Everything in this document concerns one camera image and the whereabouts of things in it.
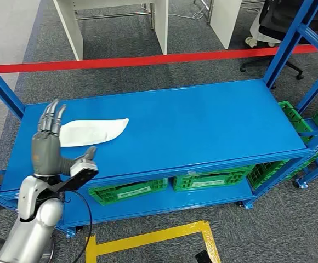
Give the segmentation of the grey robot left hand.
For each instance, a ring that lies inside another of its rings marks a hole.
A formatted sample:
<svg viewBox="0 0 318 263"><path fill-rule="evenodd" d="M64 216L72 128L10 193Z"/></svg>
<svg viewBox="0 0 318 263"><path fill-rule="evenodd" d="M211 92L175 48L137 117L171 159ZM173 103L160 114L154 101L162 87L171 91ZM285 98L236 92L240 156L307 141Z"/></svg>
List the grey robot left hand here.
<svg viewBox="0 0 318 263"><path fill-rule="evenodd" d="M46 106L39 120L37 132L33 136L32 164L36 176L70 176L73 165L82 159L92 160L96 153L97 148L91 146L79 157L63 157L59 136L61 118L67 106L63 105L56 111L58 103L59 99L55 99Z"/></svg>

